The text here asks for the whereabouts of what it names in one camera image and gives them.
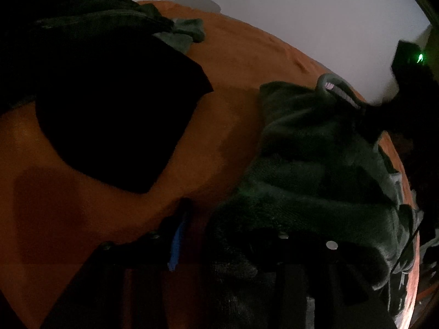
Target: dark fabric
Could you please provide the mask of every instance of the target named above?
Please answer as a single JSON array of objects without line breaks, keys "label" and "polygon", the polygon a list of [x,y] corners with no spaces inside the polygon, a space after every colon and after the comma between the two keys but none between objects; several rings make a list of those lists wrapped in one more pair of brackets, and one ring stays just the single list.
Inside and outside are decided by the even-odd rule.
[{"label": "dark fabric", "polygon": [[0,324],[2,328],[8,329],[27,329],[17,314],[10,307],[7,299],[0,291]]},{"label": "dark fabric", "polygon": [[[211,328],[267,328],[274,283],[260,280],[261,263],[248,256],[249,239],[262,229],[336,241],[374,290],[389,282],[394,267],[406,272],[414,261],[413,244],[402,252],[417,216],[398,203],[377,140],[357,132],[367,131],[362,112],[322,89],[284,82],[263,85],[260,97],[260,154],[206,230]],[[252,283],[260,291],[249,298]],[[386,304],[395,315],[400,308],[390,305],[390,295]]]},{"label": "dark fabric", "polygon": [[147,192],[212,91],[197,63],[152,36],[174,22],[131,0],[28,1],[2,41],[0,111],[36,97],[68,165]]},{"label": "dark fabric", "polygon": [[203,20],[195,19],[176,19],[173,32],[182,35],[189,35],[195,43],[203,42],[206,38],[203,28]]},{"label": "dark fabric", "polygon": [[194,42],[192,37],[189,35],[180,35],[170,32],[159,32],[154,34],[154,37],[157,37],[168,46],[183,54],[187,54],[189,52],[190,46]]}]

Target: black cloth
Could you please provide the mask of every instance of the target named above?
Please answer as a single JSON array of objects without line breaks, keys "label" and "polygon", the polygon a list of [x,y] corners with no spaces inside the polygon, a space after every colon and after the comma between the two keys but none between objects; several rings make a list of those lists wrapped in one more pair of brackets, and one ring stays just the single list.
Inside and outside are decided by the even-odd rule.
[{"label": "black cloth", "polygon": [[27,1],[2,41],[1,112],[36,97],[68,165],[147,192],[212,91],[197,63],[152,36],[174,22],[131,0]]}]

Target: bed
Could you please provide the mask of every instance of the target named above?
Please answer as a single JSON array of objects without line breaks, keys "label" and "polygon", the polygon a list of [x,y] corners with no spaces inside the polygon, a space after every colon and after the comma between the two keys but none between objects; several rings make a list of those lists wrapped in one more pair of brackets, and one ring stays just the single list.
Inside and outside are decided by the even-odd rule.
[{"label": "bed", "polygon": [[[144,195],[103,184],[67,166],[41,133],[33,103],[0,118],[0,290],[28,329],[37,329],[72,276],[103,241],[133,241],[171,215],[190,197],[197,227],[225,199],[256,153],[262,116],[261,84],[282,80],[314,88],[326,68],[280,39],[221,14],[174,2],[154,2],[169,18],[201,18],[206,40],[188,56],[207,74],[214,93],[198,104],[188,128],[153,188]],[[381,146],[403,174],[404,200],[413,206],[403,165],[384,134]],[[407,329],[419,279],[419,239],[409,275]],[[196,271],[169,278],[165,286],[185,293]],[[194,327],[197,296],[167,300],[171,329]]]}]

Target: white wall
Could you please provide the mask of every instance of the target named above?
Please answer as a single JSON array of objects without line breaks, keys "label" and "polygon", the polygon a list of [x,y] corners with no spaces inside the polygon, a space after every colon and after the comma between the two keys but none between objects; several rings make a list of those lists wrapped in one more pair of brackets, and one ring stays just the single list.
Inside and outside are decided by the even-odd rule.
[{"label": "white wall", "polygon": [[398,41],[416,41],[429,26],[414,0],[212,1],[340,74],[368,101],[396,92],[390,65]]}]

